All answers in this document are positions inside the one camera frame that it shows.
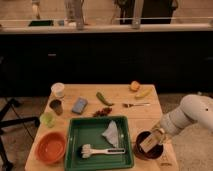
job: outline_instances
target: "handle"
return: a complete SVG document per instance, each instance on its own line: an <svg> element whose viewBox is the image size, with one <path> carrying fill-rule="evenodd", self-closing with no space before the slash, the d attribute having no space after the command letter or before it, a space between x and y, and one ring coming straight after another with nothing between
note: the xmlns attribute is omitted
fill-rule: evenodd
<svg viewBox="0 0 213 171"><path fill-rule="evenodd" d="M149 106L150 103L138 103L138 104L134 104L134 106Z"/></svg>
<svg viewBox="0 0 213 171"><path fill-rule="evenodd" d="M126 150L124 148L109 148L107 154L124 154Z"/></svg>
<svg viewBox="0 0 213 171"><path fill-rule="evenodd" d="M92 154L124 154L126 150L124 148L109 148L109 149L91 149Z"/></svg>

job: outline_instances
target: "gray sponge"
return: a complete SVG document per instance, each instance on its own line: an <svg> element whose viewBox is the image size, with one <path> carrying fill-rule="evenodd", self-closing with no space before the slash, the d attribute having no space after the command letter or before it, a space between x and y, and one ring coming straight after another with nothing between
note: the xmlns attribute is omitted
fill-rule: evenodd
<svg viewBox="0 0 213 171"><path fill-rule="evenodd" d="M87 104L88 104L88 102L87 102L86 99L79 97L78 100L75 102L73 108L72 108L72 112L77 113L77 114L81 114Z"/></svg>

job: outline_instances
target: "brown pot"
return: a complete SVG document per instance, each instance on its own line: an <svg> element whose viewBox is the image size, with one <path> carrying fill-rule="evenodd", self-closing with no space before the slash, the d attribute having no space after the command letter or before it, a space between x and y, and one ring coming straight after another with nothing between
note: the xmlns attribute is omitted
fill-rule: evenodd
<svg viewBox="0 0 213 171"><path fill-rule="evenodd" d="M163 145L156 145L151 150L149 150L147 153L144 152L144 150L141 148L140 144L141 142L150 135L151 133L149 131L141 132L137 138L136 143L134 146L134 154L136 157L146 160L146 159L156 159L161 156L163 153Z"/></svg>

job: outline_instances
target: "wooden table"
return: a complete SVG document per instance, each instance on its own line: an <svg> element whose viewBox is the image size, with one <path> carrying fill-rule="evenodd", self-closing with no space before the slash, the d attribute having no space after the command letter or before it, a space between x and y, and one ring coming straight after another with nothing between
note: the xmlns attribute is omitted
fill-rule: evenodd
<svg viewBox="0 0 213 171"><path fill-rule="evenodd" d="M143 99L136 100L134 98L135 92L129 90L129 85L115 85L115 84L66 84L65 85L65 96L61 99L64 112L62 115L57 116L54 112L55 126L53 128L47 128L41 124L38 128L35 141L32 145L29 153L25 170L27 171L63 171L64 161L60 161L56 164L47 166L42 162L36 160L34 151L35 147L42 136L51 131L61 131L65 134L69 126L71 118L76 117L91 117L95 111L101 110L106 107L96 97L96 93L101 92L108 101L113 102L115 105L112 107L112 111L109 116L124 115L128 118L128 125L130 131L130 137L132 146L135 144L137 135L142 131L150 130L161 118L162 110L158 100L158 96L154 85L142 85L141 90L152 88L152 91ZM82 97L88 100L82 115L74 114L71 112L71 108L78 97ZM48 104L45 112L52 112L49 108L49 102L54 99L54 95L51 94L49 97ZM122 107L122 103L139 103L149 102L150 106L137 106L131 108ZM171 142L164 144L164 152L156 160L141 160L134 156L134 167L127 169L130 171L167 171L167 170L179 170L176 161L175 153Z"/></svg>

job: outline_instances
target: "green pepper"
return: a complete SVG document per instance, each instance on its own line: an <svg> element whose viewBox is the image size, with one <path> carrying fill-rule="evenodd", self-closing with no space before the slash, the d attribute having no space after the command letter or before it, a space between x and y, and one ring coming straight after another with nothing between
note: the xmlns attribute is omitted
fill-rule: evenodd
<svg viewBox="0 0 213 171"><path fill-rule="evenodd" d="M105 97L104 97L100 92L97 92L97 93L96 93L96 97L97 97L103 104L105 104L105 105L107 105L107 106L112 106L112 105L114 105L114 103L109 103L109 102L105 99Z"/></svg>

